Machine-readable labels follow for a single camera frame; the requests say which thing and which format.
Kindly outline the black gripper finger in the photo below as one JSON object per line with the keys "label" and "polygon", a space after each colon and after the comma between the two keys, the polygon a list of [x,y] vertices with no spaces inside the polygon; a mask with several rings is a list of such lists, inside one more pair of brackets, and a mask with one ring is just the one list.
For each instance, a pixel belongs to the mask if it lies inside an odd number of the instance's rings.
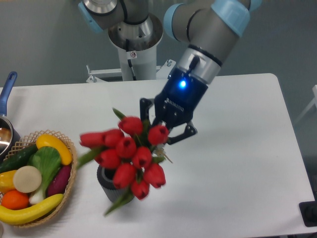
{"label": "black gripper finger", "polygon": [[182,134],[179,134],[175,137],[168,137],[167,144],[168,145],[175,144],[175,143],[180,142],[182,140],[185,140],[191,136],[194,136],[195,134],[197,134],[197,129],[194,127],[192,121],[189,121],[186,124],[185,129],[184,129]]}
{"label": "black gripper finger", "polygon": [[154,98],[147,99],[141,98],[140,99],[140,119],[141,121],[150,120],[149,118],[149,109],[154,105]]}

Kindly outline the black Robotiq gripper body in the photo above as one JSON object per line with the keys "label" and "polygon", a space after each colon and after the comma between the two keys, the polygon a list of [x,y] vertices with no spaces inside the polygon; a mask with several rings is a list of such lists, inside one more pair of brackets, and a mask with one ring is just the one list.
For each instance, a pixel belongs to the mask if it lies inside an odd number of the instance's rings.
{"label": "black Robotiq gripper body", "polygon": [[207,88],[206,84],[175,67],[162,91],[154,98],[156,117],[153,125],[164,122],[168,129],[172,129],[190,122]]}

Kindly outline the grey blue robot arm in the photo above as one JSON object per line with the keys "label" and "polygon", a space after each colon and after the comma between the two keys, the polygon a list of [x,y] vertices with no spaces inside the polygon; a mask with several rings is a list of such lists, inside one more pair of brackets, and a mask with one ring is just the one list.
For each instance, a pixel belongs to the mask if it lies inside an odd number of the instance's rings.
{"label": "grey blue robot arm", "polygon": [[153,125],[165,123],[168,130],[186,126],[167,140],[171,145],[196,134],[193,112],[260,5],[259,0],[197,0],[170,6],[163,20],[149,12],[146,0],[82,0],[78,7],[94,32],[108,31],[125,81],[156,78],[163,34],[187,43],[162,91],[140,100],[141,119],[154,107]]}

